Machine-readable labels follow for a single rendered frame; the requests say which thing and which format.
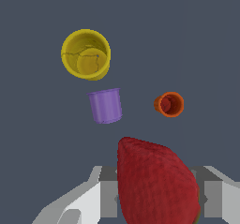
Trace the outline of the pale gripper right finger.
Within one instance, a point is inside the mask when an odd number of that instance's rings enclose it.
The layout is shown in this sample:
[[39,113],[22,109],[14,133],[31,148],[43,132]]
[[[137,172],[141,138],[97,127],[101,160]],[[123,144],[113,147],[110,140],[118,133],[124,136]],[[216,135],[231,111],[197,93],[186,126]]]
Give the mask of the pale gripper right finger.
[[240,182],[213,166],[191,167],[200,188],[200,206],[204,217],[219,217],[228,224],[240,224]]

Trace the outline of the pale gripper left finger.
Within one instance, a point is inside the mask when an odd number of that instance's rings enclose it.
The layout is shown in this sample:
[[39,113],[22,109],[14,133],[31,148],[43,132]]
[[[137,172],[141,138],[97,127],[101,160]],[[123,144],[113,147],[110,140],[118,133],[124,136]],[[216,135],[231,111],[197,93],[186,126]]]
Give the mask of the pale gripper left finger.
[[32,224],[98,224],[117,217],[117,169],[95,166],[86,182],[44,207]]

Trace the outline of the red strawberry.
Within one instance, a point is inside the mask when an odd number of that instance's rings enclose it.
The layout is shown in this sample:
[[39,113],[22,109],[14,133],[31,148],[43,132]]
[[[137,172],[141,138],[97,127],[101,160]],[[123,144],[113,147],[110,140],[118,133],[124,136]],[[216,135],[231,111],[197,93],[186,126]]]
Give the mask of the red strawberry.
[[176,153],[124,137],[117,157],[119,200],[127,224],[197,224],[199,186]]

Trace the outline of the purple cup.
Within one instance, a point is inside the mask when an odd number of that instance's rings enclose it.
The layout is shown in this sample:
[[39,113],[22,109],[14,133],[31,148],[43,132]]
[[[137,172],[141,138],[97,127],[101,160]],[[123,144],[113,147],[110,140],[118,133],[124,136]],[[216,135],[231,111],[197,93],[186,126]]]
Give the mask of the purple cup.
[[119,88],[113,88],[87,93],[93,118],[97,124],[111,124],[122,118],[119,91]]

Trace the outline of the orange cup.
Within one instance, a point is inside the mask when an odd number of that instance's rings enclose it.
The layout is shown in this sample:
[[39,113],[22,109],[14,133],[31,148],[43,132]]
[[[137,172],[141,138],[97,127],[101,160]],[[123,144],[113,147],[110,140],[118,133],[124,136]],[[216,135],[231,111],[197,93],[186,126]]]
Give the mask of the orange cup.
[[154,108],[165,117],[177,117],[184,110],[184,99],[176,92],[166,92],[155,99]]

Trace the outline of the yellow cup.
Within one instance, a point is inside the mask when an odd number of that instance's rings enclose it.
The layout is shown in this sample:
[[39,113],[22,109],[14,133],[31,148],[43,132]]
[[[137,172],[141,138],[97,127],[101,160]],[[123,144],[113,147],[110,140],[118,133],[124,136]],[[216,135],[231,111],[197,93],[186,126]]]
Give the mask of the yellow cup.
[[99,32],[81,29],[70,34],[61,49],[61,59],[73,76],[88,80],[101,80],[109,71],[111,48]]

